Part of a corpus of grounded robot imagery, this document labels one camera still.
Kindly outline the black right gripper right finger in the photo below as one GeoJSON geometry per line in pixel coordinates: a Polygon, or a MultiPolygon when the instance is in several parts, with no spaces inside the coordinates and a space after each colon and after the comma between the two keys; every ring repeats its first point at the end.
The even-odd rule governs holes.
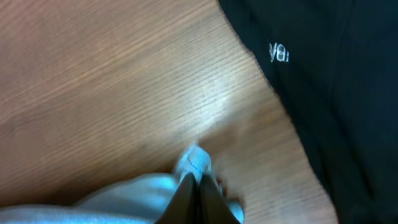
{"type": "Polygon", "coordinates": [[[210,175],[202,177],[199,194],[204,224],[239,224],[210,175]]]}

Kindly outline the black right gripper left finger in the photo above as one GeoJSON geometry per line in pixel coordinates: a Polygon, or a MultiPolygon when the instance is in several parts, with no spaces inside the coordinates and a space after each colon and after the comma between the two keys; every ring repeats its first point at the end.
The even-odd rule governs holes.
{"type": "Polygon", "coordinates": [[[193,174],[187,174],[161,217],[155,224],[194,224],[197,215],[197,183],[193,174]]]}

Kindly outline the light blue printed t-shirt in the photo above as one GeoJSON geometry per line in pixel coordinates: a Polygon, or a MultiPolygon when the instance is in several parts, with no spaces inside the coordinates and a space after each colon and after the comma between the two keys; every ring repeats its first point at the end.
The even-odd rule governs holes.
{"type": "Polygon", "coordinates": [[[197,183],[196,223],[203,223],[199,184],[206,174],[215,181],[234,217],[239,223],[244,222],[242,205],[223,195],[211,168],[210,155],[197,144],[191,144],[171,173],[144,174],[109,185],[70,207],[6,207],[1,209],[1,223],[156,223],[187,174],[193,174],[197,183]]]}

